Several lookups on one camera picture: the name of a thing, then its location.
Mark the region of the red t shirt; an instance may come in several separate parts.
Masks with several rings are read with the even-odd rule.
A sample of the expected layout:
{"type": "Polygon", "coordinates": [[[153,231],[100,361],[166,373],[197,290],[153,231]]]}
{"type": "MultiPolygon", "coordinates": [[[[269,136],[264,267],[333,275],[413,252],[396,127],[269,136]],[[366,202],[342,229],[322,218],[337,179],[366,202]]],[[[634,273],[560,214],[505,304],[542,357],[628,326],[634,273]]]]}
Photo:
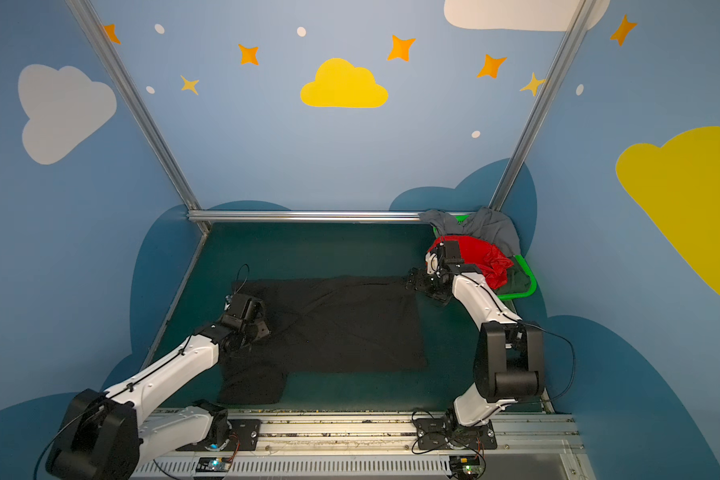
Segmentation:
{"type": "Polygon", "coordinates": [[[433,254],[435,248],[446,241],[456,241],[459,244],[463,261],[476,265],[491,289],[498,290],[508,284],[508,271],[514,263],[496,245],[470,236],[447,235],[437,238],[429,247],[427,255],[433,254]]]}

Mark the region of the black t shirt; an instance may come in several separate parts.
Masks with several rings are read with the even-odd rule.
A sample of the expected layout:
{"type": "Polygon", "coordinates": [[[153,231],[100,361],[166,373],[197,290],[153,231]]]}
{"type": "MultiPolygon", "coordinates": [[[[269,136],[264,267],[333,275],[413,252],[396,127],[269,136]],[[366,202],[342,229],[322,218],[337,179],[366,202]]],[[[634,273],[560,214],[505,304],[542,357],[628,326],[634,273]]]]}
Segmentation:
{"type": "Polygon", "coordinates": [[[388,373],[428,365],[416,294],[401,277],[259,280],[240,292],[262,301],[269,333],[220,356],[220,403],[275,404],[292,373],[388,373]]]}

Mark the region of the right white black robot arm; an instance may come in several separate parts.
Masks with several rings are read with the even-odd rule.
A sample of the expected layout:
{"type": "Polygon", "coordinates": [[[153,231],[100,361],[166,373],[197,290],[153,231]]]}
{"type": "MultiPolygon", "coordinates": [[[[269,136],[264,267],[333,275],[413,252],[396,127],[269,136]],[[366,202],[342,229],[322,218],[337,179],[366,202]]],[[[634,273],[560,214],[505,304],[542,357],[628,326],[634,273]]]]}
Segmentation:
{"type": "Polygon", "coordinates": [[[482,426],[508,406],[540,397],[545,391],[540,327],[500,300],[479,267],[462,258],[457,241],[437,241],[425,261],[424,269],[410,271],[408,287],[444,303],[459,301],[478,331],[473,384],[453,402],[458,424],[482,426]]]}

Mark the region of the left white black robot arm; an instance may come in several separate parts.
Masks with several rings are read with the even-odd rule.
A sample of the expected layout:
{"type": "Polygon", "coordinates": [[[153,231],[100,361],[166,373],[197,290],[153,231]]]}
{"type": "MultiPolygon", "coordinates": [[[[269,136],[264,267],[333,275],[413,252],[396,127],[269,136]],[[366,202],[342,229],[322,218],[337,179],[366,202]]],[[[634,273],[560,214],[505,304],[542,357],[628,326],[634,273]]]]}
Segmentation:
{"type": "Polygon", "coordinates": [[[59,479],[128,479],[142,465],[187,445],[210,452],[252,451],[257,426],[237,427],[226,408],[197,401],[155,421],[150,415],[223,355],[270,333],[262,300],[227,297],[221,317],[134,376],[102,392],[86,389],[67,407],[35,467],[59,479]]]}

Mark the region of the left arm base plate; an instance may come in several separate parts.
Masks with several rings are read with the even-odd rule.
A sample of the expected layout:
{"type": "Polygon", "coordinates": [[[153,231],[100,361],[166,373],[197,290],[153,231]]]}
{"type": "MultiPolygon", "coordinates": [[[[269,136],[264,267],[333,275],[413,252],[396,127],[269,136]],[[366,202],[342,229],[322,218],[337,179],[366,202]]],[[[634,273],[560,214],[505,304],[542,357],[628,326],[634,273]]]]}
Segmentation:
{"type": "Polygon", "coordinates": [[[235,452],[254,451],[262,422],[259,419],[228,419],[225,424],[214,422],[200,442],[179,447],[178,451],[235,452]]]}

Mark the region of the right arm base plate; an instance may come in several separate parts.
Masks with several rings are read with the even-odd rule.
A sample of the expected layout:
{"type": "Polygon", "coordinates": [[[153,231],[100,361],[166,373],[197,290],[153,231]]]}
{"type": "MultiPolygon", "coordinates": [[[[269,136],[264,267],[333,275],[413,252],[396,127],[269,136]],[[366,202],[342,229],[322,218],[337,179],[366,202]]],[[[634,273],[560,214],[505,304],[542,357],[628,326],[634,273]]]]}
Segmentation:
{"type": "Polygon", "coordinates": [[[414,418],[415,439],[411,450],[415,454],[433,451],[467,450],[482,453],[497,448],[497,438],[491,423],[465,427],[440,417],[414,418]]]}

